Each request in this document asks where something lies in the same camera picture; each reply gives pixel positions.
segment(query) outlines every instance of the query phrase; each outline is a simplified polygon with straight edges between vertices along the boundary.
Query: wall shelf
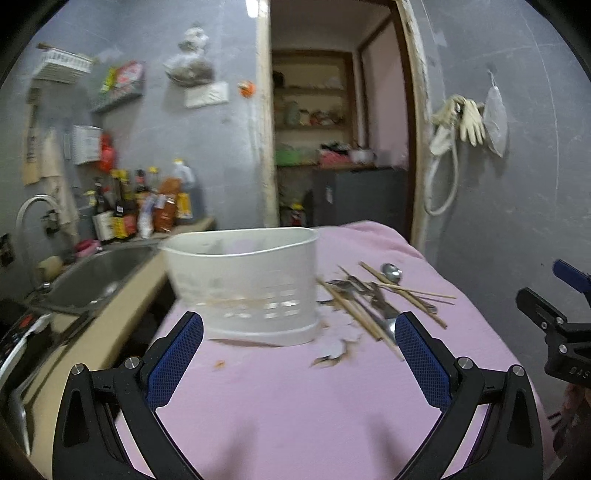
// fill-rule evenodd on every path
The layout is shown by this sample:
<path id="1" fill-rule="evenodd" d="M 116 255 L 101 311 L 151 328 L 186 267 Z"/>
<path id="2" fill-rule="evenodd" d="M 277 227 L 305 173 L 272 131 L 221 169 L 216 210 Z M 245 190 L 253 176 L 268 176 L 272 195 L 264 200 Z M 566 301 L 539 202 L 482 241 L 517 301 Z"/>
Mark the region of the wall shelf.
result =
<path id="1" fill-rule="evenodd" d="M 297 165 L 277 165 L 277 168 L 313 168 L 314 170 L 378 170 L 380 168 L 390 167 L 377 167 L 373 163 L 339 163 L 334 165 L 318 165 L 316 163 L 307 164 L 301 163 Z"/>
<path id="2" fill-rule="evenodd" d="M 316 131 L 316 130 L 347 130 L 349 126 L 347 124 L 338 125 L 276 125 L 275 130 L 277 131 Z"/>
<path id="3" fill-rule="evenodd" d="M 275 95 L 323 95 L 323 96 L 345 96 L 347 91 L 339 88 L 276 88 L 273 90 Z"/>

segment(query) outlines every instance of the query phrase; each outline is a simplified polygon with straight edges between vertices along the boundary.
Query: faucet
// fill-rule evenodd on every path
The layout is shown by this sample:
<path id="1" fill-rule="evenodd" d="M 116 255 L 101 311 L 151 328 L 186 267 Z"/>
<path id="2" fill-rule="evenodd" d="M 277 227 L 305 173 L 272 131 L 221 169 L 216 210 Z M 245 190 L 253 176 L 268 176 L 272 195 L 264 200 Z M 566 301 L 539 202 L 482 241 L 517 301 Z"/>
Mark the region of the faucet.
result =
<path id="1" fill-rule="evenodd" d="M 59 215 L 61 213 L 60 206 L 57 204 L 55 199 L 50 195 L 35 195 L 34 197 L 29 198 L 25 203 L 22 204 L 20 210 L 17 214 L 17 224 L 15 226 L 15 236 L 17 237 L 18 242 L 18 250 L 20 253 L 20 257 L 22 263 L 24 264 L 25 269 L 27 270 L 27 274 L 29 276 L 29 280 L 31 281 L 31 285 L 33 289 L 39 288 L 39 282 L 37 281 L 37 275 L 35 274 L 35 268 L 31 265 L 31 259 L 29 258 L 29 252 L 27 250 L 27 243 L 25 241 L 25 232 L 24 232 L 24 219 L 25 214 L 27 213 L 28 208 L 35 202 L 46 202 L 49 206 L 56 211 Z"/>

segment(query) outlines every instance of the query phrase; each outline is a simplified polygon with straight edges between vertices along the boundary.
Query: red bag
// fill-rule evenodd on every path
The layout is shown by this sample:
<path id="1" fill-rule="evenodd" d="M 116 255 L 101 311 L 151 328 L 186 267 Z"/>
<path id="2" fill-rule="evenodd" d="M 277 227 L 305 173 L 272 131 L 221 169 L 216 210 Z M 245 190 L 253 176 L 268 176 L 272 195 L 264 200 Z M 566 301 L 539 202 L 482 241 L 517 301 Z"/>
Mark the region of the red bag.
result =
<path id="1" fill-rule="evenodd" d="M 111 172 L 115 168 L 115 149 L 113 148 L 111 136 L 104 133 L 100 136 L 100 160 L 99 170 L 105 173 Z"/>

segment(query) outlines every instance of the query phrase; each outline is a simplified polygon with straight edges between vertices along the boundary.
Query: wall outlet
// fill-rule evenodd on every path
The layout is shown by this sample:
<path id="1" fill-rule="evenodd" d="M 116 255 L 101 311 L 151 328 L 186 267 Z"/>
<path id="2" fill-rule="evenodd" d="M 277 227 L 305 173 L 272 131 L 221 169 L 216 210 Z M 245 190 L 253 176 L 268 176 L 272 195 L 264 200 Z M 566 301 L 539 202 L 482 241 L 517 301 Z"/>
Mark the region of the wall outlet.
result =
<path id="1" fill-rule="evenodd" d="M 229 101 L 227 82 L 209 83 L 185 90 L 185 107 L 187 108 L 199 108 Z"/>
<path id="2" fill-rule="evenodd" d="M 14 249 L 10 241 L 10 234 L 0 236 L 0 266 L 7 267 L 14 262 Z"/>

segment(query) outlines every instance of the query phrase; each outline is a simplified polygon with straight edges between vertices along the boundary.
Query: doorway frame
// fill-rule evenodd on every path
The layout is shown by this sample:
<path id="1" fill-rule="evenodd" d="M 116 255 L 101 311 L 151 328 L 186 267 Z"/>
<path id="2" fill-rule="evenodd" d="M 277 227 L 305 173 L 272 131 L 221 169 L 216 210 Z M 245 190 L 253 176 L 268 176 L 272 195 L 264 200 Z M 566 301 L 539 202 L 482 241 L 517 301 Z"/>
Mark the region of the doorway frame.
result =
<path id="1" fill-rule="evenodd" d="M 428 111 L 426 58 L 420 33 L 408 0 L 357 0 L 383 5 L 390 10 L 388 22 L 394 23 L 398 48 L 401 52 L 405 78 L 408 115 L 409 189 L 407 221 L 409 243 L 419 251 L 424 249 L 427 214 L 424 209 L 424 171 L 428 159 L 431 135 Z M 257 84 L 259 86 L 259 121 L 261 127 L 261 179 L 263 224 L 279 224 L 277 208 L 277 169 L 274 159 L 273 91 L 271 83 L 271 17 L 270 0 L 259 0 L 257 25 Z"/>
<path id="2" fill-rule="evenodd" d="M 397 42 L 401 38 L 401 32 L 396 28 L 395 15 L 390 14 L 385 17 L 374 30 L 363 39 L 357 47 L 357 57 L 359 59 L 359 70 L 361 72 L 361 95 L 363 99 L 363 123 L 365 126 L 365 137 L 367 147 L 369 147 L 369 139 L 371 137 L 370 121 L 369 121 L 369 97 L 367 81 L 365 77 L 365 66 L 363 65 L 363 54 L 374 43 L 375 40 L 390 26 L 395 30 Z M 415 190 L 417 185 L 417 139 L 415 137 L 416 112 L 414 110 L 414 92 L 413 92 L 413 78 L 410 70 L 410 61 L 408 58 L 408 49 L 397 45 L 400 50 L 400 58 L 402 64 L 402 75 L 404 78 L 404 96 L 407 106 L 407 137 L 408 137 L 408 183 L 407 183 L 407 198 L 406 211 L 404 213 L 404 231 L 400 234 L 409 242 L 413 234 L 413 217 L 414 217 L 414 202 Z"/>

